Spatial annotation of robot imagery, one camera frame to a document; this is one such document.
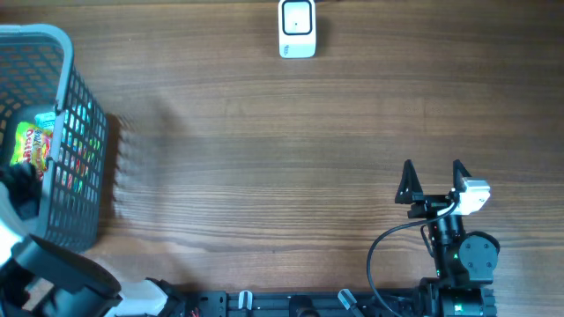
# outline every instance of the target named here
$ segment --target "wood grain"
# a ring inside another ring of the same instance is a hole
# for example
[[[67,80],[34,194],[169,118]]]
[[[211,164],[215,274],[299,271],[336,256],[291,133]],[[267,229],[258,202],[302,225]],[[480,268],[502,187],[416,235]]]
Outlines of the wood grain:
[[[86,5],[124,5],[124,4],[230,4],[267,3],[266,0],[3,0],[3,7],[53,7]]]
[[[100,241],[123,279],[238,291],[367,289],[367,248],[461,159],[492,198],[465,220],[502,245],[500,316],[564,309],[561,4],[318,4],[315,58],[278,56],[276,4],[6,9],[73,39],[112,123]],[[417,230],[380,286],[433,275]]]

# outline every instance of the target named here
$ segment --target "colorful snack package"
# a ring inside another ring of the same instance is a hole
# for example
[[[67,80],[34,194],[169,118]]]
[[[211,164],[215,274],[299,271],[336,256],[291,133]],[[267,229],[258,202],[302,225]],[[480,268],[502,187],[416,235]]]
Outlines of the colorful snack package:
[[[28,122],[21,122],[16,128],[16,146],[10,165],[29,162],[35,166],[37,177],[43,180],[47,171],[47,156],[51,150],[53,132],[40,129]]]

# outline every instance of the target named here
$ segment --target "black cable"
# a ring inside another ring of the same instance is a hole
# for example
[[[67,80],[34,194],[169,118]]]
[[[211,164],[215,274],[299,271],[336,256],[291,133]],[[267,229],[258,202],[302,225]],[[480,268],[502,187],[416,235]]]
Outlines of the black cable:
[[[427,247],[427,251],[432,258],[434,258],[433,250],[431,249],[431,245],[429,245],[429,241],[427,240],[427,236],[425,235],[425,227],[428,225],[421,226],[421,237],[423,238],[423,242],[425,242],[425,247]]]
[[[384,295],[382,295],[382,297],[383,297],[383,298],[394,299],[394,300],[397,300],[397,301],[400,301],[400,302],[401,302],[401,301],[413,302],[413,299],[405,298],[405,297],[403,297],[403,296],[386,295],[386,294],[384,294]]]
[[[427,220],[420,220],[420,221],[415,221],[409,224],[404,224],[404,225],[399,225],[397,227],[391,228],[389,229],[387,232],[382,233],[378,238],[376,238],[376,240],[374,240],[374,242],[372,243],[372,246],[370,247],[370,249],[368,250],[368,258],[367,258],[367,276],[368,276],[368,282],[370,283],[370,287],[372,288],[372,291],[374,292],[374,295],[376,296],[376,298],[380,301],[380,304],[382,304],[382,306],[386,309],[388,309],[391,313],[394,314],[394,316],[396,317],[404,317],[402,315],[400,315],[399,313],[396,313],[393,309],[390,308],[390,306],[388,306],[388,304],[386,304],[386,302],[384,301],[384,299],[382,298],[382,296],[380,296],[380,293],[378,292],[378,290],[376,289],[376,286],[374,285],[374,281],[372,279],[372,272],[370,269],[370,262],[372,261],[372,254],[374,253],[374,250],[376,249],[376,246],[378,245],[378,243],[380,241],[382,241],[384,238],[386,238],[387,236],[389,236],[390,234],[392,234],[393,232],[402,230],[402,229],[406,229],[406,228],[411,228],[417,225],[429,225],[435,221],[441,220],[445,217],[448,217],[458,206],[458,195],[455,196],[455,202],[453,203],[452,207],[450,207],[449,211],[443,213],[442,215],[435,217],[433,219],[427,219]]]

